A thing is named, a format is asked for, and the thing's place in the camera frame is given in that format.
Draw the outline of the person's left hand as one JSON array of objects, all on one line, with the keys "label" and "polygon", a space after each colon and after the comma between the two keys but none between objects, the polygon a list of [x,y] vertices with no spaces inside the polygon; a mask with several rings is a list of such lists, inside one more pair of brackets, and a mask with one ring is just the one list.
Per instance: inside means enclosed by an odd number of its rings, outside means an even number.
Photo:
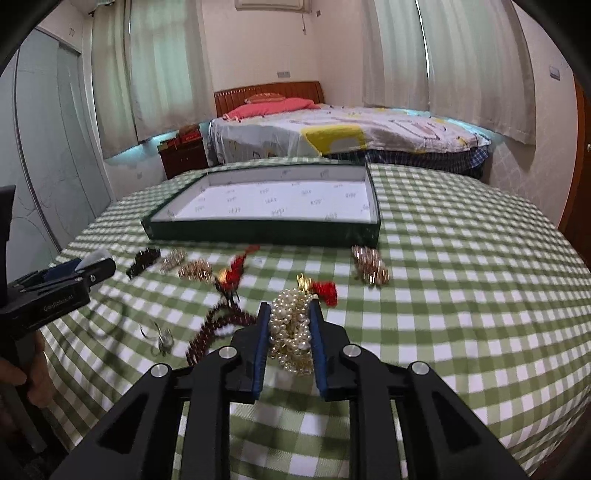
[{"label": "person's left hand", "polygon": [[12,386],[29,384],[28,399],[32,405],[45,409],[53,399],[55,386],[49,375],[45,355],[45,339],[37,331],[34,336],[34,355],[30,367],[23,371],[5,359],[1,359],[1,382]]}]

